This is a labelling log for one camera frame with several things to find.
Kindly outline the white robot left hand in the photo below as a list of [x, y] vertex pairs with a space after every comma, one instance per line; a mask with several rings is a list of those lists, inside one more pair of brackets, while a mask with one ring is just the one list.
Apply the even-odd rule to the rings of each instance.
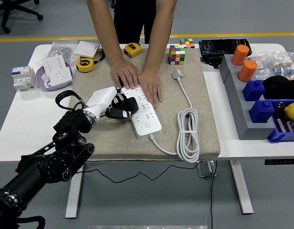
[[95, 91], [84, 109], [91, 123], [97, 123], [102, 113], [112, 119], [126, 119], [137, 111], [134, 98], [127, 98], [114, 86]]

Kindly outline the person's left hand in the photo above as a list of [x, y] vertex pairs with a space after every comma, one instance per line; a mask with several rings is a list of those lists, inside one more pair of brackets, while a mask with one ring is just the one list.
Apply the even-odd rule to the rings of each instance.
[[145, 97], [153, 108], [158, 107], [158, 101], [162, 102], [161, 80], [157, 72], [143, 70], [138, 75], [138, 83], [141, 86]]

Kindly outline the person's right hand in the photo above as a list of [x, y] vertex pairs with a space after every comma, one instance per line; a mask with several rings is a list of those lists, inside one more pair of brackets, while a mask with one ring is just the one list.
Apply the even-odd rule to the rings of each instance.
[[118, 60], [110, 64], [111, 75], [117, 87], [134, 89], [138, 87], [136, 67], [125, 60]]

